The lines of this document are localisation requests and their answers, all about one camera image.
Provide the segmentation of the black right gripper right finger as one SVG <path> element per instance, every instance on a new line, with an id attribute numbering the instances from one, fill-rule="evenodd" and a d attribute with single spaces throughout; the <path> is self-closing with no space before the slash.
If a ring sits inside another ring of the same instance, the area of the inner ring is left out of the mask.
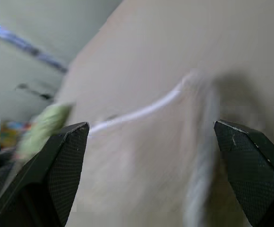
<path id="1" fill-rule="evenodd" d="M 253 227 L 274 227 L 274 144 L 260 131 L 214 123 L 221 157 L 237 201 Z"/>

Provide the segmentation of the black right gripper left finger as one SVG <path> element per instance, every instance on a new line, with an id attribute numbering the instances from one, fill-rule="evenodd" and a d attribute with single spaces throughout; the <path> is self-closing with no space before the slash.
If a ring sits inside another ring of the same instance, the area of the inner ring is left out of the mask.
<path id="1" fill-rule="evenodd" d="M 18 172 L 0 196 L 0 227 L 63 227 L 80 182 L 89 124 L 67 126 Z"/>

